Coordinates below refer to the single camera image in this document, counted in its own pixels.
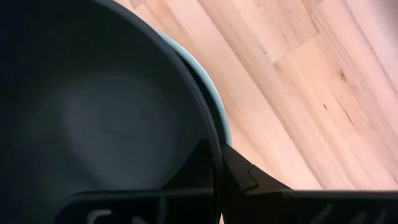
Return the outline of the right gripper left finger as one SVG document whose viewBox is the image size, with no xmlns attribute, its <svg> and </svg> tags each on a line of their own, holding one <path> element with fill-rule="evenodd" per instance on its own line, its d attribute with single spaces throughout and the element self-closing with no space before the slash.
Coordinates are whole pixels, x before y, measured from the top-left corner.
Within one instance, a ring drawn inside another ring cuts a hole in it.
<svg viewBox="0 0 398 224">
<path fill-rule="evenodd" d="M 202 139 L 161 189 L 80 192 L 55 224 L 218 224 L 216 206 L 210 143 Z"/>
</svg>

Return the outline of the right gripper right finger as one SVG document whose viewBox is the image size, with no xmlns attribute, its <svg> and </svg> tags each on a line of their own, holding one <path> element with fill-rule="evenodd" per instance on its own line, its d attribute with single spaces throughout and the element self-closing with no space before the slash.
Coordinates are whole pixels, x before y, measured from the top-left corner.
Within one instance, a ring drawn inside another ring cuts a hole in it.
<svg viewBox="0 0 398 224">
<path fill-rule="evenodd" d="M 398 191 L 294 190 L 227 144 L 224 224 L 398 224 Z"/>
</svg>

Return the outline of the small dark grey bowl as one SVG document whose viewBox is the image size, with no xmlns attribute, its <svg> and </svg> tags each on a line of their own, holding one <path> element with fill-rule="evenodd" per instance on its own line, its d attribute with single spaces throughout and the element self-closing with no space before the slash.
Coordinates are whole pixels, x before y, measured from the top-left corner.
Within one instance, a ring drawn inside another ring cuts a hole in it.
<svg viewBox="0 0 398 224">
<path fill-rule="evenodd" d="M 0 224 L 55 224 L 77 193 L 161 189 L 198 142 L 203 95 L 161 36 L 113 0 L 0 0 Z"/>
</svg>

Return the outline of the small pale green bowl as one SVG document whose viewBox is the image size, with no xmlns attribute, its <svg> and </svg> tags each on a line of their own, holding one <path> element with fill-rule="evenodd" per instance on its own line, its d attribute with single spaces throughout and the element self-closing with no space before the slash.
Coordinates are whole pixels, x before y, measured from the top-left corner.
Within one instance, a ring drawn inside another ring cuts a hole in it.
<svg viewBox="0 0 398 224">
<path fill-rule="evenodd" d="M 220 94 L 209 74 L 202 67 L 199 61 L 178 42 L 159 30 L 156 30 L 156 32 L 178 54 L 184 65 L 188 68 L 196 84 L 198 85 L 208 105 L 220 141 L 223 141 L 226 144 L 232 146 L 233 140 L 231 136 L 228 116 L 226 114 L 226 110 L 224 108 L 224 104 L 220 97 Z"/>
</svg>

